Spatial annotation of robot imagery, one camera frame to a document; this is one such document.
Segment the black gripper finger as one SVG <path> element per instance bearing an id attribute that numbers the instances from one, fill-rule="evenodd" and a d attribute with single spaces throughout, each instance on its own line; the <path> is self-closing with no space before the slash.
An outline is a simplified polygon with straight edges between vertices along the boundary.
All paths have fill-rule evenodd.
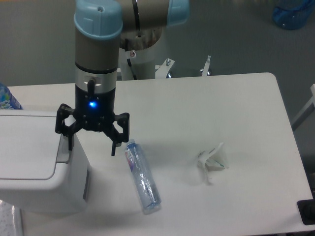
<path id="1" fill-rule="evenodd" d="M 70 126 L 67 126 L 65 120 L 69 118 L 69 116 L 74 117 L 74 122 Z M 74 147 L 74 134 L 80 131 L 84 124 L 85 120 L 83 116 L 78 113 L 76 109 L 73 109 L 64 103 L 59 106 L 56 115 L 55 132 L 68 138 L 69 151 L 72 151 Z"/>
<path id="2" fill-rule="evenodd" d="M 115 156 L 116 147 L 120 147 L 122 143 L 127 143 L 129 141 L 130 135 L 130 114 L 122 113 L 119 115 L 113 114 L 112 116 L 106 118 L 104 121 L 104 134 L 109 137 L 112 141 L 111 155 Z M 114 122 L 117 123 L 123 129 L 122 133 L 119 133 L 114 126 Z"/>

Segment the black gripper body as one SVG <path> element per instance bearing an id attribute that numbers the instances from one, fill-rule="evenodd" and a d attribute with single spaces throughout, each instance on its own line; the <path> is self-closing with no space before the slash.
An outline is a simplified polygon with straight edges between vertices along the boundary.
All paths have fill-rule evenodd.
<path id="1" fill-rule="evenodd" d="M 115 92 L 113 89 L 106 93 L 95 93 L 90 97 L 87 91 L 76 86 L 73 130 L 115 132 L 116 128 L 113 125 Z"/>

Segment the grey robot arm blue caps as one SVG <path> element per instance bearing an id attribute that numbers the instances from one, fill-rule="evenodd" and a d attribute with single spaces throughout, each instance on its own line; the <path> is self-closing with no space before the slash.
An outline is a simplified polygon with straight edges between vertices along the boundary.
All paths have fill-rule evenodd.
<path id="1" fill-rule="evenodd" d="M 129 114 L 115 114 L 122 33 L 183 24 L 187 0 L 78 0 L 75 6 L 75 108 L 61 104 L 55 131 L 74 147 L 81 129 L 102 132 L 119 147 L 129 140 Z"/>

